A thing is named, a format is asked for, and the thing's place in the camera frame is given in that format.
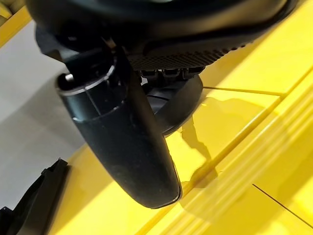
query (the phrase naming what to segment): black round base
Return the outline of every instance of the black round base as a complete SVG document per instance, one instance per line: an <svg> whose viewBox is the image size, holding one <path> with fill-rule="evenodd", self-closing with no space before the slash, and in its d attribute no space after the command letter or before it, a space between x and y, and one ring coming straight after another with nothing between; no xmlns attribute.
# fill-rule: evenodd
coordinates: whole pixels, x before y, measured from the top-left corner
<svg viewBox="0 0 313 235"><path fill-rule="evenodd" d="M198 75L170 86L153 88L148 101L165 136L172 134L190 117L199 104L203 84Z"/></svg>

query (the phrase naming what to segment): yellow panel edge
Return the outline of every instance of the yellow panel edge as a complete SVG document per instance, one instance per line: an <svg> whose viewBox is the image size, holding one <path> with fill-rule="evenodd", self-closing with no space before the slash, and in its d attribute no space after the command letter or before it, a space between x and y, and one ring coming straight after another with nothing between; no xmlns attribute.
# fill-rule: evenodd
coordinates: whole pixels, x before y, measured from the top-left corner
<svg viewBox="0 0 313 235"><path fill-rule="evenodd" d="M0 47L7 43L30 21L31 17L26 6L24 6L0 27Z"/></svg>

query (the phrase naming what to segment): black plastic casing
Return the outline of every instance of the black plastic casing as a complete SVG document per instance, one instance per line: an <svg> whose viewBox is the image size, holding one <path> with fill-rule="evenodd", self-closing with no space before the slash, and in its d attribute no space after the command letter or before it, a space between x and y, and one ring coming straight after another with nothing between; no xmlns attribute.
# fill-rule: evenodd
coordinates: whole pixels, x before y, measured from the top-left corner
<svg viewBox="0 0 313 235"><path fill-rule="evenodd" d="M64 74L59 76L57 91L86 142L119 185L149 208L179 200L181 185L174 163L140 77L130 65L116 62L104 77L83 86L71 89L68 83Z"/></svg>

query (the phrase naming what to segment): black plastic piece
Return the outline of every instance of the black plastic piece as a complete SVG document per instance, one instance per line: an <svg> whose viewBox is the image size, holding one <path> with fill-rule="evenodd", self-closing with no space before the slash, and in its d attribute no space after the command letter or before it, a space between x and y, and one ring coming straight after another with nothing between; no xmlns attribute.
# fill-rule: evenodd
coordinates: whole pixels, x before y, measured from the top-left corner
<svg viewBox="0 0 313 235"><path fill-rule="evenodd" d="M167 136L176 131L197 108L203 85L194 75L185 81L153 88L147 93L148 101L162 133Z"/></svg>
<svg viewBox="0 0 313 235"><path fill-rule="evenodd" d="M86 142L117 183L149 208L179 200L181 185L164 136L140 77L127 60L118 56L98 80L72 89L70 85L61 75L57 80L59 95Z"/></svg>
<svg viewBox="0 0 313 235"><path fill-rule="evenodd" d="M42 235L49 226L68 172L59 159L45 169L31 185L14 210L0 210L1 235Z"/></svg>

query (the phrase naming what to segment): yellow table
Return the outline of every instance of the yellow table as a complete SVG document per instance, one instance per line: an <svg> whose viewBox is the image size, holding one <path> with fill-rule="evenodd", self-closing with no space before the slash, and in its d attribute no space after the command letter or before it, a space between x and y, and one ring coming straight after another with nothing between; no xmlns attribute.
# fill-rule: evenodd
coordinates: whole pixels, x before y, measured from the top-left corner
<svg viewBox="0 0 313 235"><path fill-rule="evenodd" d="M313 235L313 0L201 75L204 99L167 143L183 198L144 208L88 147L49 234Z"/></svg>

